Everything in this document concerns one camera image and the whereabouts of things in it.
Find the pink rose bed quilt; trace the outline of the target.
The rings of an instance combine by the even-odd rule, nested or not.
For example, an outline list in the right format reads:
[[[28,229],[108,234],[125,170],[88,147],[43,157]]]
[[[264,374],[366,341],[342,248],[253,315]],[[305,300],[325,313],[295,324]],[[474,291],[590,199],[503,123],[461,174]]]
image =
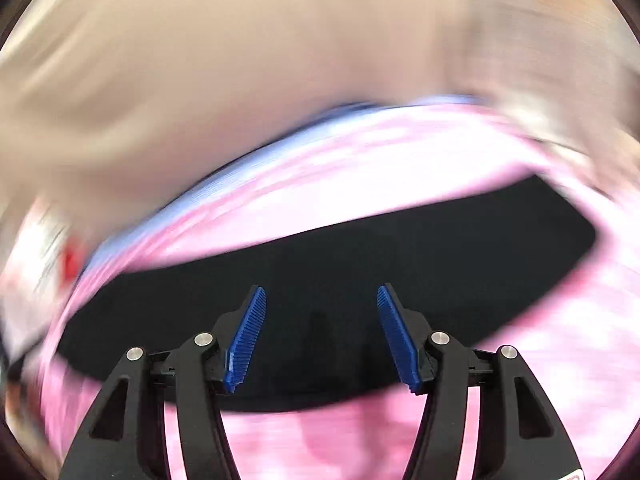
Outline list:
[[[550,292],[488,338],[463,345],[496,352],[508,344],[520,352],[570,437],[582,465],[579,479],[637,478],[639,182],[594,188],[585,166],[582,156],[562,159],[510,119],[458,98],[344,110],[232,162],[102,244],[81,272],[39,362],[39,408],[51,448],[64,464],[111,374],[102,382],[82,376],[56,349],[73,315],[114,278],[461,200],[537,176],[592,223],[596,242]],[[297,411],[226,411],[221,401],[232,394],[221,394],[217,403],[235,479],[407,479],[426,397],[413,394],[399,376],[388,387]],[[164,415],[167,479],[190,479],[174,398],[166,399]],[[475,479],[478,416],[480,390],[473,387],[454,479]]]

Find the black pants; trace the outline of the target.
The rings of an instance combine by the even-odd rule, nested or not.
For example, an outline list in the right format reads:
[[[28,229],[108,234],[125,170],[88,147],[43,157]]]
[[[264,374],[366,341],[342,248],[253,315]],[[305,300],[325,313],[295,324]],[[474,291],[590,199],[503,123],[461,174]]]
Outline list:
[[[376,312],[391,284],[404,306],[467,346],[516,318],[574,269],[597,232],[537,176],[114,278],[64,328],[56,353],[102,382],[131,347],[170,350],[262,286],[267,315],[226,411],[316,408],[397,382]]]

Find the white cat face pillow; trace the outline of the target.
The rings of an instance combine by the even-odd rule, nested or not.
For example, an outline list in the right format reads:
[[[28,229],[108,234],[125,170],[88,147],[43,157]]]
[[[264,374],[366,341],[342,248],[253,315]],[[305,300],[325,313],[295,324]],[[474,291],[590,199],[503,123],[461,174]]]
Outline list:
[[[47,333],[91,246],[91,232],[43,198],[1,197],[1,354],[8,361]]]

